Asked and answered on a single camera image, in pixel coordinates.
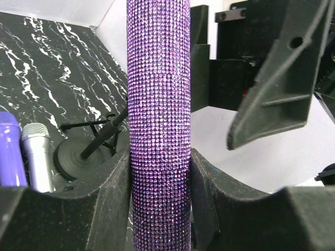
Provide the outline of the silver microphone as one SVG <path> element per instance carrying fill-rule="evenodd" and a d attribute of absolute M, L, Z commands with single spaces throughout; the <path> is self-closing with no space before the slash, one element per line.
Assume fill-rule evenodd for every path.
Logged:
<path fill-rule="evenodd" d="M 36 122 L 25 125 L 21 141 L 28 160 L 30 185 L 38 192 L 54 192 L 47 127 Z"/>

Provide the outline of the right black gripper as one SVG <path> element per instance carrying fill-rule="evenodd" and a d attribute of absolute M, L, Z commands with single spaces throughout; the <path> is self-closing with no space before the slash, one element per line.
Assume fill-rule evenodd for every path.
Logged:
<path fill-rule="evenodd" d="M 191 8 L 191 111 L 239 109 L 227 135 L 229 150 L 304 127 L 334 1 L 233 3 L 215 14 L 214 60 L 208 10 Z"/>

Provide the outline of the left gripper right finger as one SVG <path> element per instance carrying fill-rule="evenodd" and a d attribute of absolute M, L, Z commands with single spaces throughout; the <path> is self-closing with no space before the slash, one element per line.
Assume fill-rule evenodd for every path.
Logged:
<path fill-rule="evenodd" d="M 191 196 L 199 250 L 334 250 L 334 187 L 252 188 L 196 149 Z"/>

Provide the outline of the black round-base stand left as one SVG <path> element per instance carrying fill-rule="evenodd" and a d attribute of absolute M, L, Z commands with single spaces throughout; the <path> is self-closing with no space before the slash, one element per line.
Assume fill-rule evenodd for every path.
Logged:
<path fill-rule="evenodd" d="M 110 141 L 127 117 L 128 108 L 125 107 L 106 124 L 97 125 L 98 136 L 91 141 L 85 138 L 63 140 L 53 154 L 53 164 L 59 174 L 68 181 L 74 181 L 105 163 L 107 157 L 102 144 Z"/>

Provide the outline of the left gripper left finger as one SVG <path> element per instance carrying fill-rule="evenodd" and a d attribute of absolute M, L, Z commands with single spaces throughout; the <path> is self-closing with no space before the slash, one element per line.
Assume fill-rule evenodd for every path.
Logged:
<path fill-rule="evenodd" d="M 123 250 L 129 150 L 53 193 L 1 188 L 1 250 Z"/>

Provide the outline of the glitter purple microphone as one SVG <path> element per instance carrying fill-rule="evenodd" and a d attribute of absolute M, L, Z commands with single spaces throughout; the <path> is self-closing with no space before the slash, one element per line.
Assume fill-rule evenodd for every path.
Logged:
<path fill-rule="evenodd" d="M 189 1 L 127 2 L 135 250 L 191 250 Z"/>

